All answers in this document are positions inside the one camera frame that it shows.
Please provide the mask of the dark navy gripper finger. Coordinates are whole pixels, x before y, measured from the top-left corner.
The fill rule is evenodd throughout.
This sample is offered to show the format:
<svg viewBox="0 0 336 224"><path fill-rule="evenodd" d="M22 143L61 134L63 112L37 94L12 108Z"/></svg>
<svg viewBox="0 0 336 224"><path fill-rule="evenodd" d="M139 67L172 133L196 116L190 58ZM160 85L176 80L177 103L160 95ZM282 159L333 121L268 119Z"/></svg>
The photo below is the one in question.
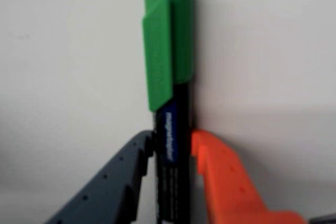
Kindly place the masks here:
<svg viewBox="0 0 336 224"><path fill-rule="evenodd" d="M133 136L47 223L133 223L137 219L142 178L153 156L153 136Z"/></svg>

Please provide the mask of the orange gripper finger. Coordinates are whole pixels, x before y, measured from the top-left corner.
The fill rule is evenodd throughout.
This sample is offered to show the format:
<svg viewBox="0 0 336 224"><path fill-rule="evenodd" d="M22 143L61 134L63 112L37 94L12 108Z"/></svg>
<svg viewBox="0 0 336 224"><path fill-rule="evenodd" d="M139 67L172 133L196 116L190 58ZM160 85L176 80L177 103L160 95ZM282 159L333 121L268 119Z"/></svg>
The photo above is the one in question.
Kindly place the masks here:
<svg viewBox="0 0 336 224"><path fill-rule="evenodd" d="M296 212L269 209L237 153L214 134L194 130L191 153L204 181L209 223L305 223Z"/></svg>

